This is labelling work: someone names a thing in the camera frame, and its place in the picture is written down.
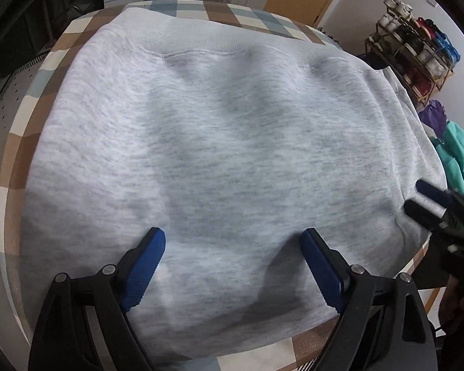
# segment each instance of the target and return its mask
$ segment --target green clothing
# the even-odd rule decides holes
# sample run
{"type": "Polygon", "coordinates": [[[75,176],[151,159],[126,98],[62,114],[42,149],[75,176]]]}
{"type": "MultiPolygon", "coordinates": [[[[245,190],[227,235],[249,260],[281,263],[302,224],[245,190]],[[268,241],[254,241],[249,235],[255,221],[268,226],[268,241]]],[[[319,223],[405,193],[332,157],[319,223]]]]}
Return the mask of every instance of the green clothing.
{"type": "Polygon", "coordinates": [[[447,183],[464,195],[464,130],[453,121],[447,123],[443,142],[432,139],[445,169],[447,183]]]}

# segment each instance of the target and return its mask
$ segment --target purple bag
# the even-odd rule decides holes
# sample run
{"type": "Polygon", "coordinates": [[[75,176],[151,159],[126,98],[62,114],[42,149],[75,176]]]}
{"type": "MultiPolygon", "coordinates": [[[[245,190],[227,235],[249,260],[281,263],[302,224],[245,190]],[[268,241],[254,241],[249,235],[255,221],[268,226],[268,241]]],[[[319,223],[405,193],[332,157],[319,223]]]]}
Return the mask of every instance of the purple bag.
{"type": "Polygon", "coordinates": [[[438,100],[430,100],[424,110],[418,113],[421,122],[430,127],[438,138],[442,138],[447,126],[447,115],[442,104],[438,100]]]}

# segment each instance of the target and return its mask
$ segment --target wall switch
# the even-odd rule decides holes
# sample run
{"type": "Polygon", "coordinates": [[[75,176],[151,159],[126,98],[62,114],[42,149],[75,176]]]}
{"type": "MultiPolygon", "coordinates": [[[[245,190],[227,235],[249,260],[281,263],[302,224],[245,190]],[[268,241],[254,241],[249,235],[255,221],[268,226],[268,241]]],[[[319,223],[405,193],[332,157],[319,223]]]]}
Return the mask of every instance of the wall switch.
{"type": "Polygon", "coordinates": [[[435,0],[427,0],[427,2],[429,3],[429,5],[431,5],[432,7],[435,7],[435,8],[438,5],[438,3],[435,0]]]}

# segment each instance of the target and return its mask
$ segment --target checkered tablecloth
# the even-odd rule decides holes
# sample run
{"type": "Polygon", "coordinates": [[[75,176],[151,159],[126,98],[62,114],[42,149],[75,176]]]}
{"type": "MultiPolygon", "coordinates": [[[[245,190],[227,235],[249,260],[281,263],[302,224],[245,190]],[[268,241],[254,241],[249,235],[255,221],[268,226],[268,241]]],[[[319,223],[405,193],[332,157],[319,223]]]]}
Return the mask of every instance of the checkered tablecloth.
{"type": "MultiPolygon", "coordinates": [[[[179,18],[214,21],[339,48],[329,37],[311,27],[247,7],[189,0],[142,1],[126,7],[145,8],[179,18]]],[[[16,319],[30,341],[32,331],[22,308],[17,259],[20,255],[20,219],[24,191],[32,156],[56,94],[75,55],[100,27],[112,21],[124,8],[106,8],[70,23],[22,99],[5,145],[0,171],[0,252],[9,260],[6,261],[5,269],[2,269],[2,278],[16,319]]],[[[426,250],[427,245],[419,250],[404,271],[412,272],[426,250]]],[[[334,325],[335,319],[270,346],[219,358],[192,360],[173,365],[172,370],[291,371],[319,354],[334,325]]]]}

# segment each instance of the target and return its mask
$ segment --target person's hand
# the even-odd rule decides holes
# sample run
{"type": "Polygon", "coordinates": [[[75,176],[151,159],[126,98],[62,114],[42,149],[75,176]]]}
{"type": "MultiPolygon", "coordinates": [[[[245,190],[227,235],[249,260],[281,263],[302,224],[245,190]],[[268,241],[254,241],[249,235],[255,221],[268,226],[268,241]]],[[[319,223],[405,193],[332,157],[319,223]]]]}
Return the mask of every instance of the person's hand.
{"type": "Polygon", "coordinates": [[[440,325],[448,335],[454,333],[464,321],[464,297],[459,299],[457,294],[457,286],[459,284],[459,280],[454,276],[449,277],[440,308],[438,309],[440,325]]]}

